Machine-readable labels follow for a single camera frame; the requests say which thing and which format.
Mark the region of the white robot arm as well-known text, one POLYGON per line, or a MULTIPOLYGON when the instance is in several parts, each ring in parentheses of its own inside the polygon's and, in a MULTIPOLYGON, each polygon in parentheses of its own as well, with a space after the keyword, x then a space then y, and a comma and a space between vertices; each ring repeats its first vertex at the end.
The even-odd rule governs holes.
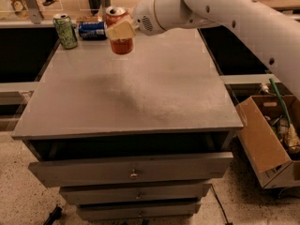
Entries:
POLYGON ((256 0, 142 0, 109 26, 111 40, 222 25, 300 98, 300 23, 256 0))

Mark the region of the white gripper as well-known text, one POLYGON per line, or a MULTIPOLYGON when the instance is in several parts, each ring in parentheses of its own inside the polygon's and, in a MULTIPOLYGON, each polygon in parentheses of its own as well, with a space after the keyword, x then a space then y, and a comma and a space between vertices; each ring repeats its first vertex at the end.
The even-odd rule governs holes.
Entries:
MULTIPOLYGON (((159 25, 156 12, 156 0, 142 0, 133 9, 133 19, 139 29, 147 36, 162 34, 165 30, 159 25)), ((128 39, 136 36, 135 24, 130 19, 124 19, 106 29, 110 40, 128 39)))

